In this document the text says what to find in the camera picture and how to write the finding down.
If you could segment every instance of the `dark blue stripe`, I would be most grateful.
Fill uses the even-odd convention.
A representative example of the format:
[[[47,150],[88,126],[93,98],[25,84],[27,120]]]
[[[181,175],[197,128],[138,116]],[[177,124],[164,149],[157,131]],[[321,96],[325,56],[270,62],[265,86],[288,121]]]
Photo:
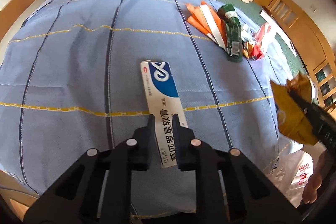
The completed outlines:
[[[272,67],[272,70],[273,70],[273,72],[274,72],[274,74],[275,74],[275,77],[278,79],[279,85],[281,85],[281,82],[280,82],[280,80],[279,80],[279,78],[278,78],[278,76],[277,76],[277,74],[275,73],[275,70],[274,70],[274,68],[273,68],[273,65],[272,65],[272,62],[271,62],[271,58],[269,57],[269,55],[266,55],[266,56],[267,56],[268,59],[269,59],[269,64],[270,64],[271,67]]]
[[[175,1],[175,3],[176,3],[177,9],[178,9],[178,11],[179,11],[179,13],[180,13],[180,15],[181,15],[181,17],[182,17],[182,20],[183,20],[183,23],[184,23],[184,25],[185,25],[185,28],[187,29],[187,32],[188,32],[188,34],[190,35],[190,39],[191,39],[191,42],[193,43],[193,46],[194,46],[195,51],[196,51],[196,53],[197,53],[198,59],[199,59],[201,65],[202,65],[202,68],[203,68],[203,71],[204,71],[204,73],[205,73],[205,76],[206,76],[206,79],[207,79],[209,88],[210,88],[210,90],[211,90],[213,99],[215,100],[215,104],[216,104],[216,105],[219,105],[219,101],[218,101],[216,92],[215,92],[215,90],[214,90],[214,88],[213,88],[213,86],[212,86],[212,84],[211,84],[210,75],[209,75],[208,72],[207,72],[207,69],[206,69],[206,66],[205,66],[205,64],[204,64],[204,62],[203,62],[201,53],[200,53],[200,51],[199,51],[199,49],[198,49],[198,47],[197,47],[197,45],[196,45],[196,42],[195,42],[194,38],[192,37],[191,31],[190,31],[190,29],[189,29],[189,27],[188,27],[187,22],[185,21],[185,18],[184,18],[184,16],[183,16],[183,13],[182,13],[182,11],[181,11],[181,8],[180,8],[178,2],[177,2],[176,0],[174,0],[174,1]],[[229,145],[229,148],[232,149],[233,146],[232,146],[231,139],[230,139],[230,136],[229,136],[229,133],[228,133],[228,130],[227,130],[227,126],[226,126],[226,122],[225,122],[225,119],[224,119],[223,112],[222,112],[222,110],[221,110],[220,107],[217,107],[217,110],[218,110],[218,114],[219,114],[219,116],[220,116],[220,119],[221,119],[221,122],[222,122],[222,125],[223,125],[223,129],[224,129],[224,133],[225,133],[225,137],[226,137],[227,143],[228,143],[228,145]]]
[[[28,20],[30,20],[34,15],[37,14],[38,11],[40,11],[41,9],[43,9],[44,7],[46,7],[47,5],[49,5],[50,3],[52,3],[54,0],[49,1],[48,3],[46,3],[45,5],[43,5],[42,7],[40,7],[39,9],[37,9],[34,13],[32,13],[21,25],[21,28],[24,27],[27,23]]]
[[[49,28],[48,33],[52,30],[52,28],[55,25],[57,19],[59,18],[59,15],[60,15],[60,12],[62,10],[62,7],[63,7],[63,5],[59,8],[58,13],[57,13],[57,17],[55,18],[53,24]],[[44,37],[43,42],[42,42],[40,48],[38,49],[38,51],[36,53],[36,56],[35,56],[35,59],[34,59],[34,62],[32,64],[32,66],[31,66],[31,69],[30,69],[30,72],[29,72],[29,75],[28,75],[28,79],[27,79],[27,83],[26,83],[26,87],[25,87],[25,90],[24,90],[24,93],[23,93],[22,105],[25,105],[25,103],[26,103],[26,95],[27,95],[27,92],[28,92],[30,80],[31,80],[31,78],[33,76],[33,73],[34,73],[34,68],[35,68],[35,65],[36,65],[36,62],[37,62],[37,58],[38,58],[38,55],[41,52],[41,50],[42,50],[42,48],[43,48],[43,46],[44,46],[44,44],[45,44],[45,42],[47,40],[47,37],[48,37],[47,35]],[[22,177],[23,177],[24,181],[26,182],[26,184],[29,186],[29,184],[27,182],[27,179],[26,179],[26,176],[25,176],[25,172],[24,172],[23,160],[22,160],[23,155],[21,153],[21,151],[22,151],[22,123],[23,123],[24,112],[25,112],[25,110],[23,108],[21,108],[20,123],[19,123],[20,165],[21,165]],[[29,188],[31,188],[35,193],[38,193],[31,186],[29,186]]]
[[[266,97],[266,96],[267,96],[267,95],[266,95],[266,92],[263,90],[263,86],[261,85],[261,83],[260,83],[260,81],[259,81],[259,79],[258,79],[256,73],[254,72],[254,70],[253,70],[253,68],[252,68],[252,66],[251,66],[251,64],[250,64],[250,61],[249,61],[248,59],[246,59],[246,60],[247,60],[247,63],[250,65],[251,71],[253,72],[254,77],[255,77],[256,81],[258,82],[258,85],[260,86],[260,89],[261,89],[262,93],[263,93],[264,96]],[[268,102],[268,105],[269,105],[269,109],[270,109],[270,111],[271,111],[272,120],[273,120],[274,128],[275,128],[275,133],[276,133],[277,138],[278,138],[278,141],[279,141],[279,136],[278,136],[278,131],[277,131],[277,125],[276,125],[276,122],[275,122],[274,117],[273,117],[272,106],[271,106],[271,102],[270,102],[270,99],[269,99],[269,98],[267,98],[267,102]]]
[[[106,65],[105,65],[105,81],[104,81],[104,94],[105,94],[105,111],[106,113],[111,113],[110,109],[110,101],[109,101],[109,87],[110,87],[110,75],[109,75],[109,69],[110,69],[110,63],[111,63],[111,52],[112,52],[112,45],[113,45],[113,36],[114,36],[114,25],[116,23],[118,13],[120,10],[120,6],[123,3],[124,0],[120,0],[120,4],[115,10],[114,17],[111,24],[111,30],[109,34],[109,40],[107,44],[107,50],[106,50]],[[107,140],[109,149],[114,148],[114,138],[113,138],[113,125],[112,125],[112,117],[106,117],[106,134],[107,134]]]

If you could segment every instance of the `metal screw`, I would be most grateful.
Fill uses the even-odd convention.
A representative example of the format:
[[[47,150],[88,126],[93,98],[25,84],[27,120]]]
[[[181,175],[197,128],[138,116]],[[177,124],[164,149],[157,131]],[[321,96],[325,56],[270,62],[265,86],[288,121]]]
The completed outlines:
[[[92,156],[97,155],[98,151],[97,151],[97,149],[91,148],[86,153],[89,157],[92,157]]]
[[[128,146],[134,146],[134,145],[136,145],[138,142],[137,142],[137,140],[136,139],[128,139],[127,141],[126,141],[126,144],[128,145]]]
[[[193,139],[193,140],[190,141],[190,143],[193,146],[200,146],[202,142],[199,139]]]
[[[240,155],[240,150],[237,149],[237,148],[233,148],[233,149],[230,150],[230,154],[231,154],[232,156],[236,156],[236,157],[238,157],[238,156]]]

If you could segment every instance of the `white plastic bag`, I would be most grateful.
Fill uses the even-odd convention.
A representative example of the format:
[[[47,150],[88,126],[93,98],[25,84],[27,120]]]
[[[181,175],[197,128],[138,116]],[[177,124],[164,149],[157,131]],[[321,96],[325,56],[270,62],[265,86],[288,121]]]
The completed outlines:
[[[253,34],[253,37],[256,39],[257,45],[263,54],[267,52],[268,45],[272,43],[276,34],[277,30],[268,22],[262,24],[260,29]]]
[[[303,189],[312,173],[311,156],[300,150],[280,156],[278,167],[268,174],[268,178],[296,208],[300,205]]]

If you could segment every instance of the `yellow wrapper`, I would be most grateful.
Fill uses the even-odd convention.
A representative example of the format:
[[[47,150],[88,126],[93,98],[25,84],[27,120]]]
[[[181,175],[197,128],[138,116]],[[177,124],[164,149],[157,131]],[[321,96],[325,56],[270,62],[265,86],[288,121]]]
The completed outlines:
[[[312,133],[312,126],[301,108],[288,94],[289,89],[295,90],[302,98],[311,102],[311,85],[304,75],[297,75],[287,81],[287,86],[277,85],[270,81],[275,103],[278,106],[278,127],[281,134],[298,143],[315,145],[319,140]]]

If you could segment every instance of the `glass panel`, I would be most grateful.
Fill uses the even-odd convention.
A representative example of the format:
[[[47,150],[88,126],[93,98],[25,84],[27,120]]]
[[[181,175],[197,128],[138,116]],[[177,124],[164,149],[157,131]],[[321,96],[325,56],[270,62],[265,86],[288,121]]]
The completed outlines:
[[[324,100],[324,104],[326,107],[335,102],[336,102],[336,93],[334,93],[333,95],[329,96],[327,99]]]
[[[289,7],[287,5],[285,5],[279,12],[278,12],[278,16],[280,18],[283,18],[284,15],[289,11]]]
[[[331,74],[331,68],[330,68],[329,64],[327,64],[322,70],[320,70],[319,72],[317,72],[315,74],[315,76],[317,78],[317,81],[321,82],[329,74]]]
[[[291,11],[290,14],[283,20],[283,22],[289,26],[295,18],[297,18],[296,14]]]
[[[328,82],[326,82],[325,84],[321,86],[322,95],[325,96],[329,91],[330,91],[330,87],[328,85]]]
[[[278,3],[278,5],[275,7],[274,11],[277,12],[280,9],[280,7],[281,7],[282,4],[283,4],[283,1],[280,0],[280,2]]]

